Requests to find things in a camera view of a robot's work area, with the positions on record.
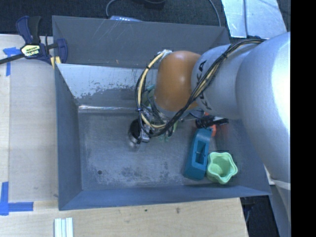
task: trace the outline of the yellow cable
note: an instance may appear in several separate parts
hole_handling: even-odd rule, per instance
[[[158,60],[160,59],[163,55],[165,54],[165,50],[163,52],[161,52],[159,55],[157,55],[152,61],[151,63],[149,63],[149,65],[147,66],[147,68],[144,70],[144,73],[143,73],[143,76],[142,78],[140,79],[140,82],[139,82],[139,87],[138,87],[138,103],[141,103],[141,97],[142,97],[142,89],[143,89],[143,83],[144,83],[144,80],[146,78],[146,75],[149,71],[149,69],[152,67],[152,65]],[[148,120],[145,118],[145,116],[143,114],[141,114],[141,117],[142,117],[142,120],[144,121],[144,123],[146,125],[149,125],[150,127],[152,128],[164,128],[165,127],[165,124],[162,124],[162,125],[155,125],[155,124],[151,124],[150,122],[148,122]]]

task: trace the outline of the clamp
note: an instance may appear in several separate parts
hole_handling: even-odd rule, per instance
[[[43,44],[40,42],[40,37],[38,34],[38,26],[41,17],[29,17],[24,16],[17,20],[16,29],[20,36],[24,39],[25,45],[20,48],[21,53],[13,55],[0,60],[0,65],[14,61],[20,58],[26,59],[37,59],[44,61],[52,65],[52,56],[49,54],[49,50],[53,48],[59,49],[59,60],[61,63],[65,63],[68,56],[68,48],[65,39],[57,39],[56,43]]]

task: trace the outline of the scratches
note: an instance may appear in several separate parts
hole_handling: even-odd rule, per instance
[[[106,34],[110,34],[111,31],[119,24],[119,21],[117,21],[117,20],[114,20],[114,21],[115,21],[115,23],[110,28],[107,29],[107,31],[98,39],[98,41],[100,39],[102,39]]]
[[[96,33],[99,31],[100,27],[104,24],[106,19],[103,19],[102,23],[99,25],[98,29],[94,32],[93,36],[92,36],[92,39],[93,37],[96,35]]]

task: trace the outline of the blue block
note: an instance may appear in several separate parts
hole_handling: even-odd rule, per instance
[[[184,170],[185,177],[194,180],[204,178],[211,135],[212,129],[201,128],[196,130]]]

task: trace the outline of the wire bundle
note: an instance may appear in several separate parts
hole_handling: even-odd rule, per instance
[[[148,119],[146,114],[143,110],[143,104],[142,104],[142,94],[145,89],[145,81],[146,76],[152,65],[160,58],[163,57],[163,55],[166,54],[167,50],[164,50],[163,52],[159,53],[152,61],[151,63],[145,68],[145,70],[142,72],[141,76],[139,77],[136,87],[135,87],[135,99],[136,99],[136,106],[137,111],[139,112],[139,124],[140,127],[143,129],[144,132],[149,137],[156,137],[160,136],[162,134],[165,134],[167,131],[172,132],[174,124],[179,120],[179,118],[183,115],[183,113],[189,108],[189,106],[205,91],[205,89],[211,84],[214,77],[216,76],[217,72],[219,71],[221,64],[224,60],[228,58],[230,54],[232,54],[236,49],[240,48],[241,46],[244,46],[246,44],[260,44],[264,41],[264,39],[261,39],[259,37],[253,37],[250,39],[243,39],[240,40],[237,43],[231,44],[227,50],[219,56],[215,62],[209,67],[207,72],[204,74],[204,76],[200,79],[199,83],[195,87],[195,89],[192,91],[186,105],[181,108],[168,122],[163,122],[162,119],[158,120],[158,122],[152,122]],[[144,128],[144,124],[148,125],[151,128],[150,132],[147,132]]]

